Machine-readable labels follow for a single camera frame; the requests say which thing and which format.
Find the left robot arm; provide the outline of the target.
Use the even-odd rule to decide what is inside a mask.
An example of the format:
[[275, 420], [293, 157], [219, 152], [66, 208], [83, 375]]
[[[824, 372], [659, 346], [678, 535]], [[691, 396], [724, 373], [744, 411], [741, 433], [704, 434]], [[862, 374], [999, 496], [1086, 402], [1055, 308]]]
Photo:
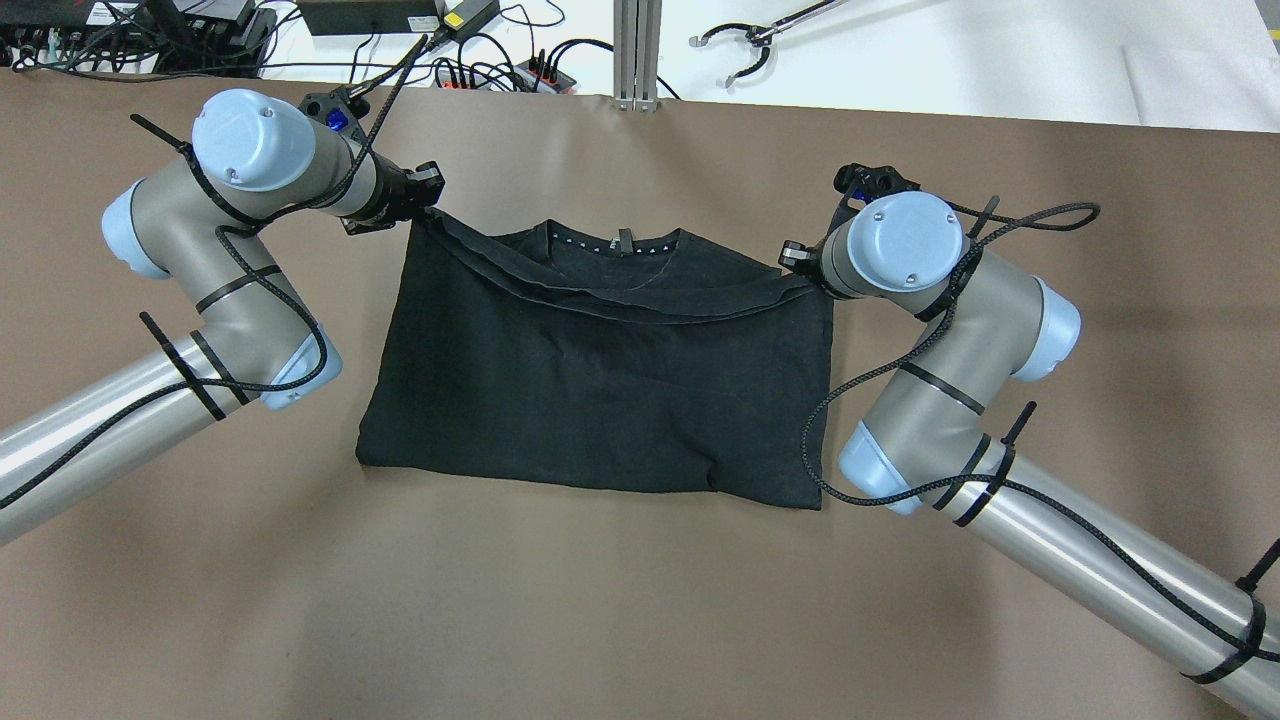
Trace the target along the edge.
[[102, 214], [104, 251], [61, 213], [102, 201], [113, 181], [157, 154], [129, 145], [119, 123], [91, 129], [128, 99], [69, 85], [3, 83], [3, 351], [61, 333], [31, 352], [44, 379], [105, 359], [91, 323], [118, 304], [108, 256], [161, 281], [198, 327], [3, 433], [3, 543], [47, 550], [37, 528], [239, 407], [282, 409], [334, 378], [340, 355], [260, 234], [289, 211], [315, 209], [348, 232], [393, 227], [439, 196], [434, 164], [415, 172], [371, 152], [357, 126], [229, 88], [204, 104], [192, 140], [163, 168], [124, 186]]

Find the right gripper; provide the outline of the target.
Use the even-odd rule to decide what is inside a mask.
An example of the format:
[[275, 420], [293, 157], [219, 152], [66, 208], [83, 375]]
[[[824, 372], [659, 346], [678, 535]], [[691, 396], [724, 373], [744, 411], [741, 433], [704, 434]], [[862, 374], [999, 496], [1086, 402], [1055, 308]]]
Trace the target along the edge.
[[794, 240], [786, 240], [780, 250], [780, 265], [791, 274], [806, 278], [828, 296], [849, 296], [832, 282], [823, 269], [822, 249], [822, 242], [810, 247]]

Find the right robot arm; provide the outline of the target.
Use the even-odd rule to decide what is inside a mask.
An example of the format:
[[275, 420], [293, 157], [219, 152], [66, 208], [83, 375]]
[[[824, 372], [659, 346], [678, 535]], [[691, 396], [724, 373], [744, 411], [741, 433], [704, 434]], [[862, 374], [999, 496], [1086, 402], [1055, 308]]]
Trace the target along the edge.
[[1277, 716], [1277, 615], [1231, 582], [1038, 468], [1018, 447], [1028, 404], [1002, 434], [983, 416], [1012, 383], [1051, 374], [1075, 348], [1080, 311], [1046, 281], [1001, 258], [1020, 229], [1069, 232], [1100, 214], [1069, 202], [1001, 217], [933, 193], [854, 191], [813, 245], [787, 241], [780, 264], [837, 300], [883, 299], [922, 336], [883, 366], [845, 382], [886, 386], [838, 454], [855, 506], [931, 509], [1046, 582], [1238, 711]]

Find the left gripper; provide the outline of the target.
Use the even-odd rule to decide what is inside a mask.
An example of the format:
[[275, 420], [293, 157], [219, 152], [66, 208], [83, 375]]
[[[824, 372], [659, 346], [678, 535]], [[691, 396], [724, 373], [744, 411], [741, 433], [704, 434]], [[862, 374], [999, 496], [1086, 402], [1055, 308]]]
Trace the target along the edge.
[[340, 218], [348, 236], [388, 231], [398, 222], [412, 220], [426, 208], [435, 206], [445, 178], [435, 161], [403, 169], [388, 160], [375, 161], [375, 182], [370, 200], [355, 214]]

